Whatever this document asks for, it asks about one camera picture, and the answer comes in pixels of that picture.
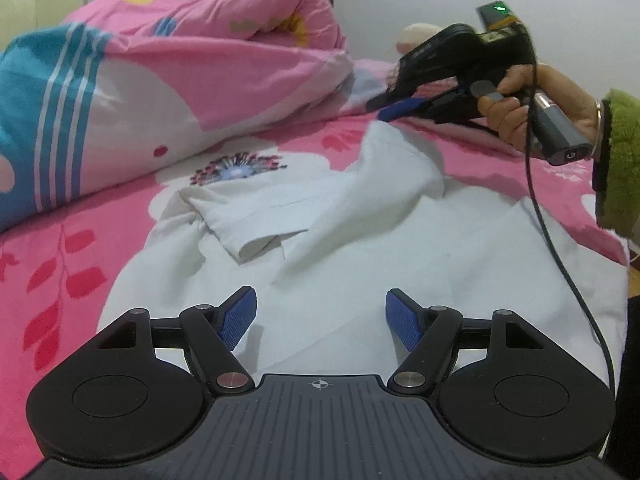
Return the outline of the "green fuzzy sleeve forearm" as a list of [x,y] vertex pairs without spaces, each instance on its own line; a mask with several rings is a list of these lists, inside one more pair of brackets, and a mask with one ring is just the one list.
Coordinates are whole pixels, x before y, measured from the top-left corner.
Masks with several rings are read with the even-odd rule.
[[602,102],[599,159],[593,163],[596,217],[602,229],[639,244],[639,100],[612,89]]

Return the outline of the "person's right hand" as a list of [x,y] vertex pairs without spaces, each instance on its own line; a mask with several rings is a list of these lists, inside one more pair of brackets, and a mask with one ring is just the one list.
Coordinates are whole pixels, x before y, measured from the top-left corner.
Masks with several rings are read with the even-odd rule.
[[497,87],[504,98],[494,102],[489,96],[483,96],[478,100],[478,110],[487,118],[488,127],[512,148],[525,152],[528,107],[514,98],[513,93],[529,87],[534,81],[534,74],[537,74],[538,87],[570,118],[592,145],[597,145],[601,117],[598,102],[575,81],[544,64],[537,67],[512,66]]

